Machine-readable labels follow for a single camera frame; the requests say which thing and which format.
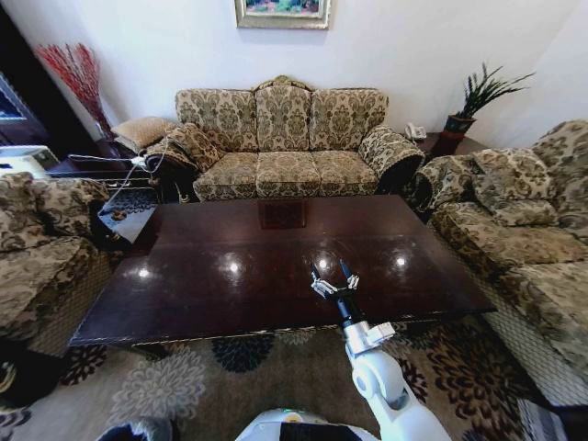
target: white wall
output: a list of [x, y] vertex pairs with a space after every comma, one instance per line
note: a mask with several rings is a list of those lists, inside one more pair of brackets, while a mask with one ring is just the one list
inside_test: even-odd
[[239, 29], [233, 0], [0, 1], [32, 45], [94, 48], [114, 124], [172, 118], [179, 88], [249, 88], [283, 73], [317, 87], [378, 87], [393, 128], [411, 120], [441, 130], [483, 60], [505, 75], [541, 72], [532, 89], [480, 112], [472, 138], [520, 147], [552, 121], [588, 117], [588, 0], [333, 0], [328, 31]]

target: plant pot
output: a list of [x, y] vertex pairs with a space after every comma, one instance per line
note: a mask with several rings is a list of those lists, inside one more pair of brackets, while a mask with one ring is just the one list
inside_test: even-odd
[[476, 119], [464, 119], [455, 115], [449, 115], [445, 128], [439, 133], [439, 139], [431, 149], [431, 156], [445, 156], [455, 153], [460, 142], [466, 137], [466, 132]]

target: floral sofa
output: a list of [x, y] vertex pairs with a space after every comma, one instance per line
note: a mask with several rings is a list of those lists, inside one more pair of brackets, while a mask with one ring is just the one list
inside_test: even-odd
[[254, 90], [180, 90], [175, 106], [225, 152], [194, 182], [201, 200], [384, 193], [424, 159], [380, 125], [388, 98], [376, 89], [314, 91], [278, 77]]
[[[492, 199], [501, 186], [506, 200]], [[492, 284], [498, 312], [486, 319], [546, 398], [587, 404], [588, 120], [530, 149], [435, 158], [411, 188], [417, 211]]]
[[0, 177], [0, 408], [43, 394], [37, 382], [106, 284], [110, 231], [97, 211], [107, 199], [96, 181]]

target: picture frame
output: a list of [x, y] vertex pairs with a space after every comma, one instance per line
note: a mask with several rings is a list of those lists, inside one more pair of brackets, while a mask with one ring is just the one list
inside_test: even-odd
[[238, 28], [328, 29], [332, 0], [235, 0]]

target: glossy table surface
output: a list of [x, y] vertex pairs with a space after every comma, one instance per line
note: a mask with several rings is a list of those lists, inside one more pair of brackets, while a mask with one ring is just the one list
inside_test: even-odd
[[159, 206], [72, 345], [155, 343], [337, 324], [310, 264], [360, 277], [370, 322], [493, 311], [463, 267], [397, 196]]

